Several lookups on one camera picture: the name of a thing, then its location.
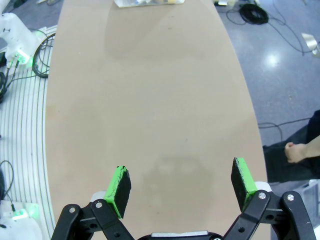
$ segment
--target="dark pants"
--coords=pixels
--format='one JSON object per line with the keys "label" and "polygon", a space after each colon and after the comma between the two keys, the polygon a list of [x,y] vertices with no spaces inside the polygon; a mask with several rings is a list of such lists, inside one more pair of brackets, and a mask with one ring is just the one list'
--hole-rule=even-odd
{"label": "dark pants", "polygon": [[317,175],[312,170],[313,166],[310,164],[310,160],[306,159],[300,163],[288,163],[285,154],[287,143],[305,144],[307,142],[307,129],[308,127],[305,126],[287,140],[263,147],[269,183],[317,179]]}

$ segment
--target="person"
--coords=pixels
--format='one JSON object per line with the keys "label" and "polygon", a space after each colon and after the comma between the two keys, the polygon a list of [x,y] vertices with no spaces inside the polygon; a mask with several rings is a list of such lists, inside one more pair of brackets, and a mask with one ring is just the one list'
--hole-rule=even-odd
{"label": "person", "polygon": [[320,179],[320,110],[287,140],[263,146],[269,183]]}

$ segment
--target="silver bolt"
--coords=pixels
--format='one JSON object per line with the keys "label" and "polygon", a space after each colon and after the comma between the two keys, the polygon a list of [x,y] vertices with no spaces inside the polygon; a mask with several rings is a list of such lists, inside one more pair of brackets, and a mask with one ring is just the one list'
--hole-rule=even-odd
{"label": "silver bolt", "polygon": [[265,199],[265,198],[266,198],[266,194],[265,194],[264,192],[260,192],[259,195],[258,195],[258,197],[259,197],[260,199]]}
{"label": "silver bolt", "polygon": [[295,197],[292,195],[292,194],[289,194],[287,197],[286,197],[289,201],[293,201],[295,199]]}
{"label": "silver bolt", "polygon": [[95,207],[96,207],[97,209],[101,208],[101,207],[102,207],[102,203],[101,203],[101,202],[98,202],[98,203],[95,205]]}
{"label": "silver bolt", "polygon": [[76,211],[76,209],[74,208],[74,207],[71,207],[70,209],[69,209],[69,213],[74,213]]}

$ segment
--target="table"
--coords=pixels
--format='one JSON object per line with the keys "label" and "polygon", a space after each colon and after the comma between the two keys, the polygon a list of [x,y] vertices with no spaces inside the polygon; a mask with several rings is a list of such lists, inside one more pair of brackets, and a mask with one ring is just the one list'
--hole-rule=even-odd
{"label": "table", "polygon": [[[126,165],[132,190],[123,223],[135,238],[223,235],[240,213],[233,158],[266,180],[246,82],[210,0],[134,8],[65,0],[48,81],[56,220],[67,204],[87,205]],[[257,236],[269,239],[269,228]]]}

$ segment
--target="white corrugated panel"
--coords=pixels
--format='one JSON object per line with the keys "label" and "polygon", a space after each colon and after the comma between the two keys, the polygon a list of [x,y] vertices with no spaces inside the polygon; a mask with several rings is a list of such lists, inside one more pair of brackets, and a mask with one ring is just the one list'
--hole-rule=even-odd
{"label": "white corrugated panel", "polygon": [[[57,26],[42,30],[51,35],[56,29]],[[42,56],[45,63],[49,64],[51,53],[52,47],[47,47]],[[0,162],[8,160],[13,165],[14,181],[9,192],[12,200],[39,204],[42,239],[47,240],[51,238],[55,227],[45,145],[48,79],[34,75],[31,67],[23,69],[19,66],[14,78],[17,80],[12,82],[0,104]],[[11,168],[7,164],[2,166],[5,185],[9,186]]]}

